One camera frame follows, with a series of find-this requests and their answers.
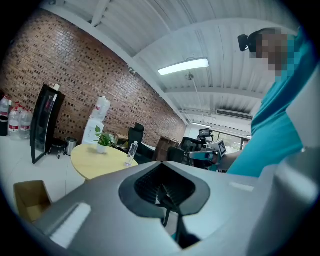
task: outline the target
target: brick wall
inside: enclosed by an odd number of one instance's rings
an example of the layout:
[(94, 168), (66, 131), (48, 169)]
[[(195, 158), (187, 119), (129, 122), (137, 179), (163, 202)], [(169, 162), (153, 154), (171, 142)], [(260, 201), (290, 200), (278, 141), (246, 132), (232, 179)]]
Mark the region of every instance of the brick wall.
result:
[(105, 131), (128, 134), (144, 125), (143, 142), (160, 136), (181, 141), (186, 126), (139, 75), (101, 42), (70, 22), (38, 10), (16, 35), (2, 63), (0, 89), (33, 111), (43, 83), (61, 85), (66, 95), (55, 129), (57, 138), (82, 139), (98, 96), (111, 107)]

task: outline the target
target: plant pot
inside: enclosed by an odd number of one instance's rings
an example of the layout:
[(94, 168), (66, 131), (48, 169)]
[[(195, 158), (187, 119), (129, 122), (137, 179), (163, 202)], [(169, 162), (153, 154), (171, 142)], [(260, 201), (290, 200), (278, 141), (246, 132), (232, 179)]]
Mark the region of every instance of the plant pot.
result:
[(104, 154), (106, 153), (107, 151), (107, 146), (102, 146), (100, 145), (99, 143), (96, 144), (96, 151), (99, 153), (99, 154)]

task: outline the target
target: person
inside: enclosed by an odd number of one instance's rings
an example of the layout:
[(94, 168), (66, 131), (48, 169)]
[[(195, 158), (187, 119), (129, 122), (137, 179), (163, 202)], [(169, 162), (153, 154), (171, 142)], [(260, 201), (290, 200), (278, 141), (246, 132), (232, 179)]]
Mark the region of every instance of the person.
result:
[(238, 41), (240, 50), (249, 49), (251, 58), (268, 61), (275, 83), (251, 122), (250, 142), (244, 150), (226, 154), (217, 168), (228, 174), (259, 177), (264, 167), (278, 164), (303, 148), (286, 109), (311, 77), (318, 57), (302, 27), (297, 36), (265, 28), (249, 37), (240, 35)]

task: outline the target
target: desk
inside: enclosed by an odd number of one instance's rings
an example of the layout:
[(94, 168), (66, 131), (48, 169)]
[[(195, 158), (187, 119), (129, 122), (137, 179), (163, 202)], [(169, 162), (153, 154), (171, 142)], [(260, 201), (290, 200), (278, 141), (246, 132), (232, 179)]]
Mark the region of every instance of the desk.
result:
[(151, 149), (152, 151), (155, 151), (156, 148), (154, 146), (149, 146), (147, 144), (142, 143), (143, 145), (145, 145), (147, 148)]
[[(107, 147), (105, 154), (97, 153), (96, 144), (82, 144), (71, 152), (71, 162), (75, 170), (86, 180), (111, 174), (130, 166), (125, 166), (127, 154), (112, 147)], [(131, 166), (137, 166), (133, 160)]]

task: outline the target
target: small bottle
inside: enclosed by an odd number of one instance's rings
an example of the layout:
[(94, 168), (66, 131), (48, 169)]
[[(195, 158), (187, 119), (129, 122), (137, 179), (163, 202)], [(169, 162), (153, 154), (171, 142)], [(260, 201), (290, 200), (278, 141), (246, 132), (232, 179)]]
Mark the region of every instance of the small bottle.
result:
[(124, 165), (131, 166), (131, 164), (135, 158), (135, 154), (137, 152), (137, 149), (138, 149), (138, 141), (135, 141), (134, 143), (131, 144), (131, 147), (130, 147), (129, 153), (126, 157)]
[(18, 106), (15, 106), (8, 118), (8, 135), (12, 139), (19, 138), (19, 116)]
[(0, 116), (8, 117), (9, 115), (9, 99), (7, 96), (0, 101)]

